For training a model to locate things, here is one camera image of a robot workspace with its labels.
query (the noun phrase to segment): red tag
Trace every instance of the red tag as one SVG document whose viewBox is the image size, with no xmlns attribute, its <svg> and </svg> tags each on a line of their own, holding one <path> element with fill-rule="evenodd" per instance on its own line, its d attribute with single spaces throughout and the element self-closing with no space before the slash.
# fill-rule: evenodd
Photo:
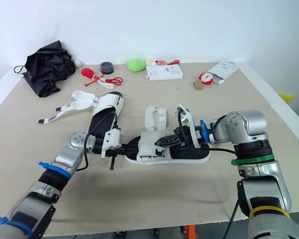
<svg viewBox="0 0 299 239">
<path fill-rule="evenodd" d="M 156 61 L 156 63 L 161 66 L 166 65 L 166 61 Z"/>
</svg>

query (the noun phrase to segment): black umbrella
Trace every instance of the black umbrella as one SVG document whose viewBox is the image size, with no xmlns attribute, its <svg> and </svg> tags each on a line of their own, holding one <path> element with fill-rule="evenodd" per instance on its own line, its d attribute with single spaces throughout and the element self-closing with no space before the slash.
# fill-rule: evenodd
<svg viewBox="0 0 299 239">
<path fill-rule="evenodd" d="M 23 77 L 39 97 L 47 97 L 60 89 L 57 81 L 64 81 L 75 72 L 74 62 L 60 41 L 53 42 L 28 56 Z"/>
</svg>

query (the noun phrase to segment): red string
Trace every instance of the red string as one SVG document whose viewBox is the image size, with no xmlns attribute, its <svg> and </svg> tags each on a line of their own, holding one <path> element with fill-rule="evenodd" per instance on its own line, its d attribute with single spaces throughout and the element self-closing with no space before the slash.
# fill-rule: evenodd
<svg viewBox="0 0 299 239">
<path fill-rule="evenodd" d="M 104 76 L 104 74 L 102 74 L 102 76 L 96 76 L 96 75 L 94 75 L 93 76 L 94 81 L 91 81 L 90 83 L 84 84 L 84 85 L 87 87 L 90 84 L 92 84 L 92 83 L 97 82 L 98 80 L 100 80 L 100 78 L 102 78 L 103 76 Z M 114 85 L 120 86 L 122 84 L 122 82 L 123 82 L 123 79 L 121 77 L 115 77 L 113 79 L 105 79 L 105 82 L 112 83 Z"/>
<path fill-rule="evenodd" d="M 175 61 L 172 61 L 171 63 L 168 63 L 168 65 L 179 65 L 179 60 L 175 60 Z"/>
<path fill-rule="evenodd" d="M 121 77 L 115 77 L 113 79 L 105 79 L 105 81 L 120 86 L 123 82 L 123 79 Z"/>
</svg>

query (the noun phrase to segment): yellow object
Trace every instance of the yellow object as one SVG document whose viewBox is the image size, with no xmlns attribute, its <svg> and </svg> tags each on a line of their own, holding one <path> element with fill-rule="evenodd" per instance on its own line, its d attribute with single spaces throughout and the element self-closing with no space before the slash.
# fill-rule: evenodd
<svg viewBox="0 0 299 239">
<path fill-rule="evenodd" d="M 288 94 L 284 94 L 284 93 L 278 93 L 278 95 L 289 105 L 292 101 L 294 101 L 294 99 L 296 98 L 296 96 L 294 95 L 288 95 Z"/>
<path fill-rule="evenodd" d="M 278 211 L 280 213 L 283 213 L 287 218 L 291 219 L 290 216 L 289 216 L 289 214 L 284 209 L 281 209 L 281 208 L 278 208 L 278 207 L 274 207 L 274 206 L 260 206 L 260 207 L 256 207 L 256 208 L 254 208 L 250 212 L 249 218 L 251 218 L 255 212 L 262 211 L 262 210 L 275 210 L 275 211 Z"/>
</svg>

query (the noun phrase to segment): blue cable tie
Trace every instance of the blue cable tie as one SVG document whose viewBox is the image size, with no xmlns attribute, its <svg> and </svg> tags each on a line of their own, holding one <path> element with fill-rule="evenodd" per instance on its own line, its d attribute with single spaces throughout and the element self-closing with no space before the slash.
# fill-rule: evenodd
<svg viewBox="0 0 299 239">
<path fill-rule="evenodd" d="M 61 173 L 61 174 L 63 174 L 64 176 L 66 176 L 68 179 L 71 179 L 71 178 L 72 178 L 72 175 L 71 175 L 69 172 L 63 170 L 62 168 L 59 168 L 59 167 L 50 165 L 50 164 L 48 164 L 48 163 L 43 163 L 43 162 L 39 162 L 39 165 L 41 165 L 43 168 L 51 169 L 51 170 L 54 170 L 54 171 L 56 171 L 56 172 L 58 172 L 58 173 Z"/>
<path fill-rule="evenodd" d="M 202 119 L 200 121 L 200 127 L 201 127 L 201 131 L 203 133 L 205 143 L 209 143 L 209 137 L 208 137 L 208 133 L 206 131 L 205 122 Z"/>
<path fill-rule="evenodd" d="M 32 229 L 23 223 L 18 223 L 14 221 L 9 221 L 7 217 L 0 217 L 0 225 L 7 224 L 11 226 L 16 226 L 18 228 L 24 229 L 28 233 L 28 239 L 32 238 Z"/>
</svg>

